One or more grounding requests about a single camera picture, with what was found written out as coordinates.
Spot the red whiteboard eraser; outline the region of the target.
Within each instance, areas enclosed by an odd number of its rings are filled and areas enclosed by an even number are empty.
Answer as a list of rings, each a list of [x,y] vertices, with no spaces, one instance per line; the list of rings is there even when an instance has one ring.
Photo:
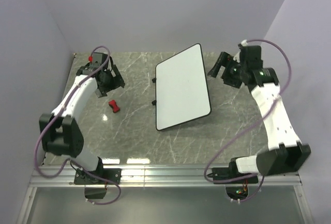
[[[115,100],[109,101],[108,105],[112,109],[113,113],[117,113],[121,110],[120,107],[117,105]]]

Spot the white whiteboard black frame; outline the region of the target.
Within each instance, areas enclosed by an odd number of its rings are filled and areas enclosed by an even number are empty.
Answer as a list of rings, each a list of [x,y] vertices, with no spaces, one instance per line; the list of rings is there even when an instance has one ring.
[[[207,117],[212,112],[202,47],[196,43],[155,66],[156,130]]]

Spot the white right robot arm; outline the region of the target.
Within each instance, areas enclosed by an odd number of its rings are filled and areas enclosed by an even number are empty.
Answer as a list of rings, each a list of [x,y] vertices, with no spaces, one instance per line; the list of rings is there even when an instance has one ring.
[[[241,182],[246,175],[270,176],[297,172],[311,154],[308,144],[302,144],[294,131],[282,102],[281,88],[273,68],[265,68],[260,46],[240,46],[232,56],[221,52],[209,76],[221,76],[224,84],[234,88],[248,87],[263,117],[268,150],[254,156],[232,158],[227,169],[228,178]]]

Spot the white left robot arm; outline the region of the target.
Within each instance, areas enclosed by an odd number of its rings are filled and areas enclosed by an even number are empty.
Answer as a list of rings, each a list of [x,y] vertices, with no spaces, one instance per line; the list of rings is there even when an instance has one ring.
[[[93,184],[102,182],[103,162],[85,147],[78,119],[92,94],[105,97],[108,92],[124,86],[124,79],[109,53],[93,51],[88,63],[76,72],[73,85],[61,103],[39,119],[38,141],[44,152],[79,165]]]

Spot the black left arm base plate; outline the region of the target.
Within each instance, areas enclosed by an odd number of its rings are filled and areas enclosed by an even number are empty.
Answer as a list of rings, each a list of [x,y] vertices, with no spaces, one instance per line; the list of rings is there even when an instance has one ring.
[[[121,173],[122,170],[120,168],[105,168],[102,170],[100,175],[77,169],[73,184],[101,185],[101,184],[109,184],[109,181],[119,184],[121,180]]]

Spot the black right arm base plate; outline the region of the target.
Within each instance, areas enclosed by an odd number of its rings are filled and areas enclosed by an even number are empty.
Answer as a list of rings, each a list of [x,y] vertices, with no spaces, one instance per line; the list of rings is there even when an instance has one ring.
[[[233,178],[237,177],[242,177],[242,176],[247,176],[249,173],[242,174],[239,173],[237,169],[231,169],[230,167],[223,168],[223,167],[214,167],[212,168],[212,172],[207,175],[208,178],[211,178],[214,182],[214,184],[220,184],[216,183],[216,181],[224,181],[224,180],[231,180]],[[243,184],[243,183],[248,183],[248,184],[257,184],[259,182],[258,176],[252,176],[252,177],[245,177],[244,179],[241,180],[235,180],[227,183],[222,183],[222,184]]]

